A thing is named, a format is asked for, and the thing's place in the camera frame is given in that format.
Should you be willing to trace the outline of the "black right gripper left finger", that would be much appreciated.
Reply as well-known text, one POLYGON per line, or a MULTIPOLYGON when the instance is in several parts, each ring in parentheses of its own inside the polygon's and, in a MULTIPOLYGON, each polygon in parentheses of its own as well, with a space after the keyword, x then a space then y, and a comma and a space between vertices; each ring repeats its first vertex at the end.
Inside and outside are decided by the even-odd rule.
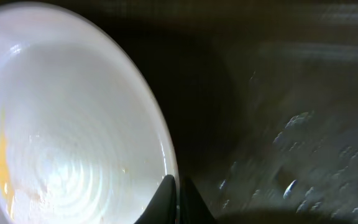
POLYGON ((166 175, 147 208, 135 224, 175 224, 177 190, 175 178, 166 175))

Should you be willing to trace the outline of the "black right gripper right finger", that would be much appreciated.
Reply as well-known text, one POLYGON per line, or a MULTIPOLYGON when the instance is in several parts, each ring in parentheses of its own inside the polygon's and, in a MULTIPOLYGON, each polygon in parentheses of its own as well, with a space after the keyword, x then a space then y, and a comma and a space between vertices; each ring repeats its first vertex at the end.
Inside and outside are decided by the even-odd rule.
POLYGON ((216 224, 200 193, 189 177, 180 184, 180 223, 216 224))

